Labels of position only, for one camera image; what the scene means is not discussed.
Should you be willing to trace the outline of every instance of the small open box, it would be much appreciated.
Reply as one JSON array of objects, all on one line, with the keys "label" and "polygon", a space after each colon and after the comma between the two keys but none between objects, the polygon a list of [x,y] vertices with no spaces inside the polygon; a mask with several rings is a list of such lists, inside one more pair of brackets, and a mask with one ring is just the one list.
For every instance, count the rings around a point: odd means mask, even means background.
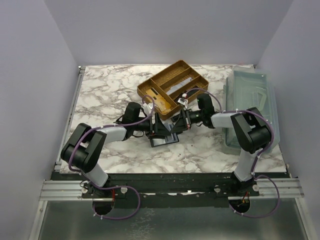
[{"label": "small open box", "polygon": [[[166,94],[171,87],[176,86],[177,84],[191,78],[191,81],[177,89],[176,91]],[[144,81],[137,87],[137,93],[140,97],[143,97],[147,94],[147,91],[154,89],[157,91],[164,100],[169,103],[170,111],[166,113],[161,112],[158,108],[156,111],[159,113],[162,120],[169,119],[173,114],[177,113],[182,107],[177,103],[179,95],[185,91],[192,88],[201,88],[208,89],[209,82],[205,80],[199,73],[197,73],[192,67],[190,67],[183,60],[179,60],[176,63],[168,66],[161,72],[157,73],[153,77],[149,78],[147,81]],[[191,96],[188,96],[188,101],[192,102],[196,99],[197,95],[202,91],[197,91]]]}]

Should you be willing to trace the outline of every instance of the wooden tray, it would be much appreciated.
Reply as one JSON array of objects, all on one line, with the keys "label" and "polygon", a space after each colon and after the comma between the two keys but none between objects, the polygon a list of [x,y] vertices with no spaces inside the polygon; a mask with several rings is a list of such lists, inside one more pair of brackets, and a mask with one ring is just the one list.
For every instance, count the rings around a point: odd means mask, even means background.
[{"label": "wooden tray", "polygon": [[[171,87],[188,78],[192,78],[192,80],[186,85],[172,92],[170,95],[166,94]],[[143,97],[146,95],[147,90],[154,88],[171,105],[170,112],[166,114],[162,114],[158,109],[156,110],[162,120],[167,120],[182,108],[181,105],[174,101],[180,94],[194,88],[195,86],[207,90],[208,85],[209,82],[207,80],[205,80],[186,62],[180,60],[138,85],[137,93],[140,97]],[[192,102],[200,93],[202,93],[200,90],[195,92],[188,98],[188,101]],[[146,98],[146,102],[150,103],[151,100]]]}]

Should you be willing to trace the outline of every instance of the brown organizer tray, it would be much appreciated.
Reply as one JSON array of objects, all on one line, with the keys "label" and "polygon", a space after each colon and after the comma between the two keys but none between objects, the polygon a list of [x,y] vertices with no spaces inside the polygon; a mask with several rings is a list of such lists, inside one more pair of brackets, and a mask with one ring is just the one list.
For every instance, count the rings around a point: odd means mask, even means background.
[{"label": "brown organizer tray", "polygon": [[[192,78],[192,80],[188,82],[186,85],[174,91],[170,95],[166,94],[166,92],[168,92],[171,87],[179,84],[180,82],[190,77]],[[177,104],[174,101],[174,99],[176,99],[180,94],[184,93],[185,91],[194,88],[195,86],[207,90],[208,85],[209,82],[205,80],[199,73],[197,73],[183,60],[179,60],[176,63],[168,66],[161,72],[157,73],[153,77],[144,81],[140,85],[138,85],[137,93],[140,97],[143,97],[147,94],[147,90],[154,88],[171,105],[170,112],[166,114],[162,114],[161,111],[159,111],[158,109],[156,110],[159,113],[160,118],[162,120],[167,120],[182,108],[181,105]],[[188,98],[188,101],[192,102],[193,100],[195,100],[197,95],[199,95],[201,92],[202,91],[199,90],[193,95],[191,95]],[[151,100],[146,98],[146,102],[151,103]]]}]

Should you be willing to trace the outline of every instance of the table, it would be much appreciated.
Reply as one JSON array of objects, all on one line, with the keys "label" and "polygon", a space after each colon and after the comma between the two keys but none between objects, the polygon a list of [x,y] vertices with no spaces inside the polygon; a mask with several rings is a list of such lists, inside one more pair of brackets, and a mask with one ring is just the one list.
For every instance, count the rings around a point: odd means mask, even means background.
[{"label": "table", "polygon": [[[70,134],[80,123],[92,127],[113,123],[129,102],[141,103],[137,85],[168,65],[87,66],[70,124]],[[209,81],[208,90],[222,101],[223,86],[235,65],[192,65]],[[189,104],[197,109],[196,102]],[[102,149],[98,163],[107,173],[225,173],[235,170],[237,155],[222,152],[221,129],[193,126],[179,135],[180,142],[151,148],[146,137],[112,142]],[[257,172],[285,172],[277,145],[261,156]],[[62,161],[60,173],[72,173]]]}]

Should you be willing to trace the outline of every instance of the wall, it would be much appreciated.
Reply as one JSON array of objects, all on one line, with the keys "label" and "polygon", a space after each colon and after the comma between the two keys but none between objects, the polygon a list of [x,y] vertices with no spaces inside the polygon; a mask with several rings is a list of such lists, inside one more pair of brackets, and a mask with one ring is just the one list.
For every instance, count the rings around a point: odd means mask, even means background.
[{"label": "wall", "polygon": [[320,236],[319,9],[319,0],[294,0],[258,66],[272,72],[283,156]]},{"label": "wall", "polygon": [[292,0],[45,0],[80,65],[257,64]]},{"label": "wall", "polygon": [[42,0],[0,3],[0,239],[25,240],[79,73]]}]

